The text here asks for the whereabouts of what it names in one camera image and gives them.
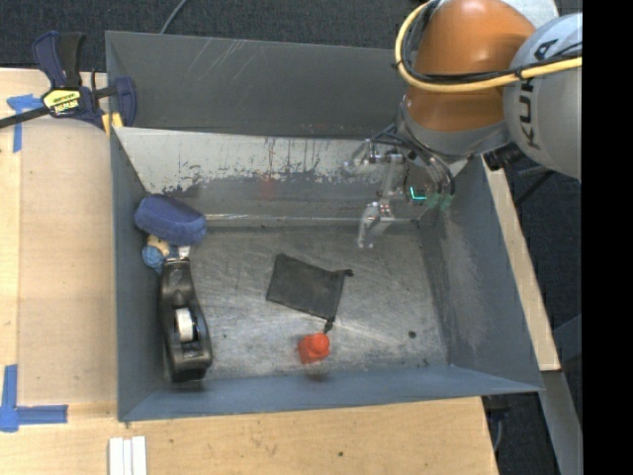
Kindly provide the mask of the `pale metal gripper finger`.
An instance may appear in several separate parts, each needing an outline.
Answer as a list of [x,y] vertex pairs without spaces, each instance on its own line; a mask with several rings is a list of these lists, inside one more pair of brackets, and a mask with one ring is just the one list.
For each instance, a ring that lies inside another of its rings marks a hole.
[[377,152],[376,143],[371,139],[365,140],[344,161],[341,168],[345,176],[363,176],[375,172],[380,164],[381,155]]
[[364,208],[358,228],[357,244],[360,248],[372,248],[375,240],[381,236],[394,222],[390,201],[379,199],[372,201]]

